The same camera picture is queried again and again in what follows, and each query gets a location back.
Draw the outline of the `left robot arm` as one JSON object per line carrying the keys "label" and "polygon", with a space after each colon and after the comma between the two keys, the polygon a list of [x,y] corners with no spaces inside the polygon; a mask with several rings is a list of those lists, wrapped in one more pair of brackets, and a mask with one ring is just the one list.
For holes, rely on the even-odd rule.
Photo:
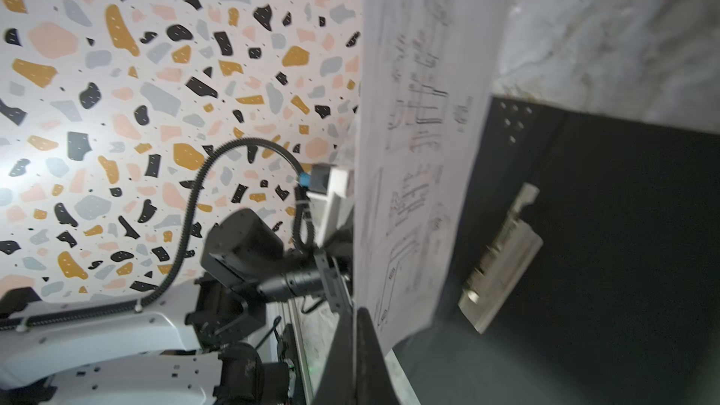
{"label": "left robot arm", "polygon": [[353,223],[334,212],[303,255],[243,209],[208,233],[200,279],[85,308],[8,292],[1,401],[306,404],[300,335],[271,311],[303,296],[347,309],[352,254]]}

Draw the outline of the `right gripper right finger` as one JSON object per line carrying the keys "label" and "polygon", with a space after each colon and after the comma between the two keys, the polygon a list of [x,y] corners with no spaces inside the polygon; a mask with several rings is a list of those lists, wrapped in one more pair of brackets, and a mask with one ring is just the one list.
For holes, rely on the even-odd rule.
{"label": "right gripper right finger", "polygon": [[399,405],[371,315],[364,307],[355,318],[355,403]]}

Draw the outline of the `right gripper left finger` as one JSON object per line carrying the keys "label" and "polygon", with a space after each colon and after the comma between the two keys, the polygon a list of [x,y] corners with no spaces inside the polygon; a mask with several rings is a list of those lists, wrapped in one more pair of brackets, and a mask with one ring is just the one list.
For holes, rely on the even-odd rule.
{"label": "right gripper left finger", "polygon": [[356,402],[354,389],[354,313],[343,313],[313,405],[346,405]]}

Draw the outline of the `white technical drawing sheet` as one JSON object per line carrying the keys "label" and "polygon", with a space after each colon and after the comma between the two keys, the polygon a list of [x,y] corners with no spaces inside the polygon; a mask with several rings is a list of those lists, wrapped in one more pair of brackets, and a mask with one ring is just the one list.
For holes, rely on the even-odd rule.
{"label": "white technical drawing sheet", "polygon": [[514,0],[364,0],[354,303],[381,348],[441,297]]}

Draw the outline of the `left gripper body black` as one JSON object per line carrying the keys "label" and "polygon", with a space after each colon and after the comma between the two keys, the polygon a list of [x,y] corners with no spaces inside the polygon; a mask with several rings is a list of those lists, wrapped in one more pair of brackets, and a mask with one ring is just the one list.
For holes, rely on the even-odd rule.
{"label": "left gripper body black", "polygon": [[322,247],[316,247],[314,259],[324,287],[324,299],[331,311],[353,311],[354,241],[351,235],[333,235]]}

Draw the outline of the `orange folder black inside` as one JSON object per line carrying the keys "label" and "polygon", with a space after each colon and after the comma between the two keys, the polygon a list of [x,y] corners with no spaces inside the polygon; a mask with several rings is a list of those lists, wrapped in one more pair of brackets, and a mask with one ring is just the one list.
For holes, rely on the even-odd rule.
{"label": "orange folder black inside", "polygon": [[[524,184],[543,245],[489,328],[462,286]],[[423,404],[716,404],[719,139],[495,97],[430,328]]]}

